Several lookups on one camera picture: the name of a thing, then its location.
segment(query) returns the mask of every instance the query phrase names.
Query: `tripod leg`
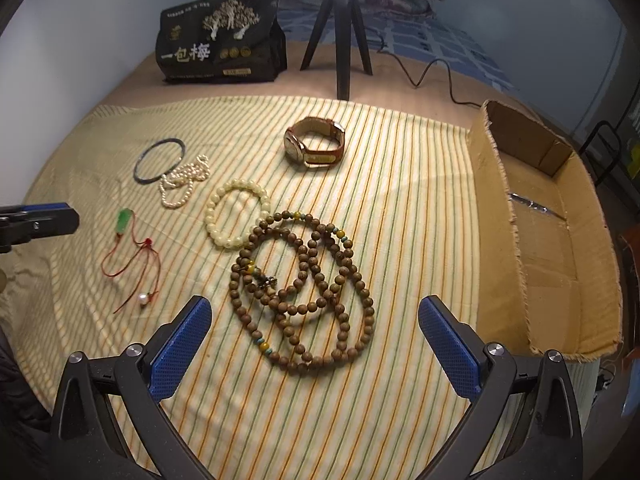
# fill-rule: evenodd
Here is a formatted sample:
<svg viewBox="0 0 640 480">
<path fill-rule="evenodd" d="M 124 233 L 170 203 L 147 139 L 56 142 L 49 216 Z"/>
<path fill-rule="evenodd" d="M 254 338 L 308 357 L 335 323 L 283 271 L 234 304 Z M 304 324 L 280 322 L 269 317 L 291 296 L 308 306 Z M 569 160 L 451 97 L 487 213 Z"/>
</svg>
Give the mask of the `tripod leg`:
<svg viewBox="0 0 640 480">
<path fill-rule="evenodd" d="M 338 99 L 349 100 L 351 84 L 351 0 L 334 0 L 335 72 Z"/>
<path fill-rule="evenodd" d="M 358 48 L 360 49 L 360 59 L 364 72 L 373 75 L 371 68 L 371 58 L 369 56 L 369 45 L 367 44 L 367 32 L 364 28 L 364 20 L 362 19 L 362 11 L 358 0 L 351 0 L 351 21 L 353 22 L 353 30 L 358 40 Z"/>
<path fill-rule="evenodd" d="M 322 0 L 322 5 L 320 6 L 318 16 L 316 17 L 314 30 L 311 31 L 311 37 L 309 38 L 309 43 L 306 46 L 305 57 L 302 60 L 300 70 L 306 70 L 307 68 L 309 68 L 311 59 L 316 52 L 316 47 L 318 46 L 318 43 L 320 43 L 320 38 L 322 38 L 322 31 L 324 30 L 324 26 L 329 19 L 333 4 L 333 0 Z"/>
</svg>

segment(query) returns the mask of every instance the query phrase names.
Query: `watch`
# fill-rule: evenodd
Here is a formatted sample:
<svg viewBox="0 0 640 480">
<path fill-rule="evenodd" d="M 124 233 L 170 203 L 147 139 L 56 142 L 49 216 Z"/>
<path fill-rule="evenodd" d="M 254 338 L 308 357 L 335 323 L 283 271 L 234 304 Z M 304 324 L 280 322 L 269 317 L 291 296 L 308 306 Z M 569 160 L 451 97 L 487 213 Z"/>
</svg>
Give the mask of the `watch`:
<svg viewBox="0 0 640 480">
<path fill-rule="evenodd" d="M 334 150 L 310 150 L 300 140 L 304 134 L 315 132 L 338 141 Z M 307 117 L 287 128 L 284 149 L 293 161 L 303 164 L 335 164 L 344 154 L 344 128 L 331 119 Z"/>
</svg>

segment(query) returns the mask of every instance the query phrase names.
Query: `white wall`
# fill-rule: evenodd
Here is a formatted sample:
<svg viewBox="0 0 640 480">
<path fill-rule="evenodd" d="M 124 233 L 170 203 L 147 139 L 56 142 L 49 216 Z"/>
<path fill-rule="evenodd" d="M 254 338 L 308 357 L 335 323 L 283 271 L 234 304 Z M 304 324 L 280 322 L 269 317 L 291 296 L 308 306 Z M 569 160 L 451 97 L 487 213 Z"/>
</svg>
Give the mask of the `white wall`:
<svg viewBox="0 0 640 480">
<path fill-rule="evenodd" d="M 0 36 L 0 204 L 20 203 L 75 124 L 190 0 L 25 0 Z"/>
<path fill-rule="evenodd" d="M 588 108 L 595 110 L 598 86 L 616 68 L 622 24 L 607 0 L 445 0 L 434 8 L 494 58 L 524 98 L 569 131 L 585 112 L 589 118 Z"/>
</svg>

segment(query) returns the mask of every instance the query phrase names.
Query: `cardboard box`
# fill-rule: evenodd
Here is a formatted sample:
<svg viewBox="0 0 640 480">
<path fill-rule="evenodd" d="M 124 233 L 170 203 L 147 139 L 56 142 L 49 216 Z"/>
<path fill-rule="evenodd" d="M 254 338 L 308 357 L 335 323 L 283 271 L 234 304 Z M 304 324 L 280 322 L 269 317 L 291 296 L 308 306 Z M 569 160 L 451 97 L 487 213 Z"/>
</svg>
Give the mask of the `cardboard box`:
<svg viewBox="0 0 640 480">
<path fill-rule="evenodd" d="M 487 101 L 467 144 L 480 231 L 477 332 L 512 354 L 557 349 L 573 361 L 616 351 L 622 292 L 591 178 L 561 137 Z M 566 221 L 510 199 L 546 206 Z"/>
</svg>

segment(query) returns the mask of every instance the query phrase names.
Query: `striped cloth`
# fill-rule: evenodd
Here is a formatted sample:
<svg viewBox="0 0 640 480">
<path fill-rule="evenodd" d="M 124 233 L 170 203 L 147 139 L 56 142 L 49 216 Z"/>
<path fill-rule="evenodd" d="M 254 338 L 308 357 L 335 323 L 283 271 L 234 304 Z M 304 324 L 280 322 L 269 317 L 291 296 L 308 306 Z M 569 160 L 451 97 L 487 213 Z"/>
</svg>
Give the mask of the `striped cloth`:
<svg viewBox="0 0 640 480">
<path fill-rule="evenodd" d="M 284 159 L 283 131 L 309 115 L 345 126 L 346 153 L 336 168 L 300 170 Z M 0 316 L 10 325 L 22 370 L 51 409 L 66 355 L 77 349 L 89 357 L 119 354 L 131 342 L 145 342 L 201 294 L 212 304 L 212 327 L 177 393 L 162 406 L 216 478 L 413 478 L 466 409 L 416 319 L 419 300 L 437 294 L 459 320 L 476 322 L 479 234 L 465 136 L 450 124 L 319 98 L 236 96 L 97 108 L 50 158 L 28 196 L 30 203 L 69 202 L 81 227 L 12 254 Z M 185 162 L 200 153 L 210 158 L 210 179 L 196 183 L 178 210 L 162 208 L 157 186 L 139 186 L 131 176 L 138 155 L 164 137 L 185 141 Z M 310 146 L 328 143 L 313 139 Z M 175 153 L 158 148 L 142 172 L 161 173 Z M 275 210 L 311 212 L 354 240 L 354 263 L 375 301 L 376 333 L 353 364 L 318 377 L 290 376 L 271 367 L 241 330 L 227 289 L 237 253 L 219 250 L 204 229 L 208 195 L 232 178 L 267 188 Z M 100 272 L 124 207 L 137 215 L 136 237 L 152 238 L 161 255 L 161 290 L 144 310 L 131 302 L 113 315 L 141 270 L 136 264 L 116 280 Z M 252 195 L 233 191 L 218 205 L 217 223 L 237 235 L 259 211 Z M 308 238 L 302 226 L 296 232 Z M 134 250 L 121 244 L 113 269 Z M 332 280 L 333 259 L 322 249 L 319 259 Z M 263 244 L 256 263 L 280 283 L 290 283 L 297 271 L 295 254 L 282 242 Z M 153 278 L 146 277 L 142 290 L 152 288 Z M 296 302 L 316 295 L 309 283 Z M 342 299 L 353 345 L 362 309 L 349 287 Z M 250 312 L 272 347 L 292 352 L 273 329 L 269 309 L 254 303 Z M 299 322 L 300 339 L 313 354 L 334 348 L 334 319 L 318 311 Z M 134 457 L 152 467 L 119 399 L 114 408 Z M 479 467 L 495 459 L 514 408 L 511 402 Z"/>
</svg>

